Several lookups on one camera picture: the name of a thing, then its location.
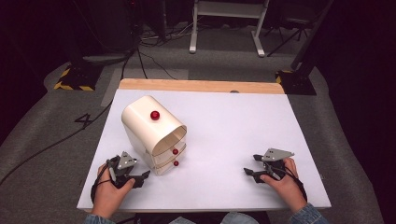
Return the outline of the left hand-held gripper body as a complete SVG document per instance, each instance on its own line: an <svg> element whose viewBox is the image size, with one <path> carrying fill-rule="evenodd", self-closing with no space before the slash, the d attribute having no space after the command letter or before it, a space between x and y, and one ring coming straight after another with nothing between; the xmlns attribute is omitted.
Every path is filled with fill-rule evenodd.
<svg viewBox="0 0 396 224"><path fill-rule="evenodd" d="M122 188L132 178L130 173L136 163L137 159L132 158L126 151L107 161L111 182L117 189Z"/></svg>

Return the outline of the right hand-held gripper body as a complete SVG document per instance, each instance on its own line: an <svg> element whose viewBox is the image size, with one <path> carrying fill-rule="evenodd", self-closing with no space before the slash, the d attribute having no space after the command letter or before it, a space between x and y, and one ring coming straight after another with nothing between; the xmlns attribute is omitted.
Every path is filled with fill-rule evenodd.
<svg viewBox="0 0 396 224"><path fill-rule="evenodd" d="M286 150L268 148L262 156L264 171L274 180L281 180L286 174L284 159L293 155L293 152Z"/></svg>

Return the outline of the cream drawer cabinet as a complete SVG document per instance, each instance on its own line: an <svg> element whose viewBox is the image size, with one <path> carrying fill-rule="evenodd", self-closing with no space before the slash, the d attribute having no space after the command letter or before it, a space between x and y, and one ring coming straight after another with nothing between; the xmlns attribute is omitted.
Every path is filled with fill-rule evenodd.
<svg viewBox="0 0 396 224"><path fill-rule="evenodd" d="M158 120L151 119L152 111L160 113ZM150 95L127 105L121 113L121 121L134 150L154 173L159 167L154 163L154 156L176 144L186 144L187 126ZM185 155L186 147L181 154Z"/></svg>

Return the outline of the person's right hand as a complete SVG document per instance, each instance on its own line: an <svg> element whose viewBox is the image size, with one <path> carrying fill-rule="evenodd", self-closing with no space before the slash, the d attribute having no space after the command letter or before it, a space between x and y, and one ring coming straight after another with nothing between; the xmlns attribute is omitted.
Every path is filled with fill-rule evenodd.
<svg viewBox="0 0 396 224"><path fill-rule="evenodd" d="M307 200L292 177L285 175L277 181L268 175L261 175L260 179L276 191L293 214L307 205Z"/></svg>

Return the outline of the person's left hand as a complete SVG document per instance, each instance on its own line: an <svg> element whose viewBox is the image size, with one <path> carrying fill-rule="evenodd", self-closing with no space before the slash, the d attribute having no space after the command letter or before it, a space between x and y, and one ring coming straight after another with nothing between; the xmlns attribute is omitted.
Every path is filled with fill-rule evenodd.
<svg viewBox="0 0 396 224"><path fill-rule="evenodd" d="M98 177L99 185L95 192L92 214L110 219L133 188L135 180L132 178L122 188L117 189L111 183L109 170L104 164L98 168Z"/></svg>

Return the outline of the white table cover sheet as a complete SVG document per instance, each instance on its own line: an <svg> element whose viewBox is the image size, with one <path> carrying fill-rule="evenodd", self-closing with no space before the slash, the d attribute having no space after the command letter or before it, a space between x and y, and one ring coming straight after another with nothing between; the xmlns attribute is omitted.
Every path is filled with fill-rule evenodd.
<svg viewBox="0 0 396 224"><path fill-rule="evenodd" d="M164 175L151 174L125 197L127 212L260 211L285 204L266 184L246 175L260 171L254 155L270 148L293 153L307 199L331 205L300 125L285 94L152 91L187 127L186 154Z"/></svg>

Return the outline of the cream drawer with red knob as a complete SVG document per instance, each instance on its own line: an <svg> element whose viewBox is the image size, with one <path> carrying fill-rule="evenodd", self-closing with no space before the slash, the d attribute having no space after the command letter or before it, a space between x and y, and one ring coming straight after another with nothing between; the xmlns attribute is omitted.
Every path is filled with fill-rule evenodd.
<svg viewBox="0 0 396 224"><path fill-rule="evenodd" d="M180 143L170 147L169 149L166 149L165 152L153 157L154 163L157 166L164 166L170 160L179 156L184 151L185 147L185 143Z"/></svg>
<svg viewBox="0 0 396 224"><path fill-rule="evenodd" d="M156 175L164 175L171 169L178 167L181 164L181 161L184 159L185 155L181 154L170 161L167 161L164 165L160 165L155 169Z"/></svg>

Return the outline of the person's denim legs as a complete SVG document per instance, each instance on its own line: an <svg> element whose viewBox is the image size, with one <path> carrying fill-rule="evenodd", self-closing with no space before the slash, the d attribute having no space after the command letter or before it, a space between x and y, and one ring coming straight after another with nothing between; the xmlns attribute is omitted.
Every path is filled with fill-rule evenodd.
<svg viewBox="0 0 396 224"><path fill-rule="evenodd" d="M244 213L196 213L179 215L169 224L259 224L259 222Z"/></svg>

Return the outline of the person's left denim sleeve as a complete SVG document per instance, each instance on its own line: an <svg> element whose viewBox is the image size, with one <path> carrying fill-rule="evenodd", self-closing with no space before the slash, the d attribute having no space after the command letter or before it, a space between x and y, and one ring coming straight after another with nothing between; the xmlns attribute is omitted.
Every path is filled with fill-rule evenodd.
<svg viewBox="0 0 396 224"><path fill-rule="evenodd" d="M95 214L88 214L83 221L83 224L116 224L107 217L102 217Z"/></svg>

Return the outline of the person's denim sleeve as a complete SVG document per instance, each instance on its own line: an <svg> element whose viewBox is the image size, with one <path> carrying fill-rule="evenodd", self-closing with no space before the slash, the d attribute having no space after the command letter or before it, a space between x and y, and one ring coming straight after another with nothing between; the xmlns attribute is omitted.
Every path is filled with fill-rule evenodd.
<svg viewBox="0 0 396 224"><path fill-rule="evenodd" d="M83 224L116 224L107 217L102 217L95 214L88 214L83 221Z"/></svg>
<svg viewBox="0 0 396 224"><path fill-rule="evenodd" d="M308 203L289 218L289 224L330 224L330 222Z"/></svg>

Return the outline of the person's right denim sleeve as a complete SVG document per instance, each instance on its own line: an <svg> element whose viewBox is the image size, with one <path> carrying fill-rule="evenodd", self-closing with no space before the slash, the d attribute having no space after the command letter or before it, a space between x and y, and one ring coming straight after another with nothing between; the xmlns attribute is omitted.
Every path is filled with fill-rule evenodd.
<svg viewBox="0 0 396 224"><path fill-rule="evenodd" d="M289 224L330 224L330 222L308 203L289 218Z"/></svg>

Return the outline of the black stand base with pole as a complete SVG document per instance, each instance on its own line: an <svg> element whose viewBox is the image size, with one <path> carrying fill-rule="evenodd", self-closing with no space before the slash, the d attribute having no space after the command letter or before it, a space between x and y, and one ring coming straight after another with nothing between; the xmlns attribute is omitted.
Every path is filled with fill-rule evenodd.
<svg viewBox="0 0 396 224"><path fill-rule="evenodd" d="M304 60L312 44L316 32L328 14L334 0L329 0L323 12L318 18L318 23L315 25L310 36L304 42L302 48L291 63L291 71L279 70L275 73L276 82L282 87L285 94L296 95L316 95L315 88L309 79L309 75L314 68L313 60Z"/></svg>

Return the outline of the black stand base striped tape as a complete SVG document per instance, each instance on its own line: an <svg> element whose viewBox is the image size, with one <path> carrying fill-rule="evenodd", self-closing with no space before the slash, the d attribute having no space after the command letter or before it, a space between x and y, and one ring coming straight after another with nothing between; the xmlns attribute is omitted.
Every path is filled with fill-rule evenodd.
<svg viewBox="0 0 396 224"><path fill-rule="evenodd" d="M75 67L69 64L54 85L54 89L94 91L102 71L103 66L87 65L85 67Z"/></svg>

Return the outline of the white desk frame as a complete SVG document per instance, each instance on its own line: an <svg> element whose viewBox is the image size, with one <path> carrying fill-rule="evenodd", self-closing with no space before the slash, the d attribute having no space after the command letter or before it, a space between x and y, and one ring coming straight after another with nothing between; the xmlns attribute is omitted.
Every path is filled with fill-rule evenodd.
<svg viewBox="0 0 396 224"><path fill-rule="evenodd" d="M265 51L260 41L260 33L266 16L270 0L263 0L259 4L209 2L205 0L194 0L192 10L192 33L189 52L195 53L197 50L198 17L217 16L243 19L257 19L256 29L251 32L251 36L259 57L265 56Z"/></svg>

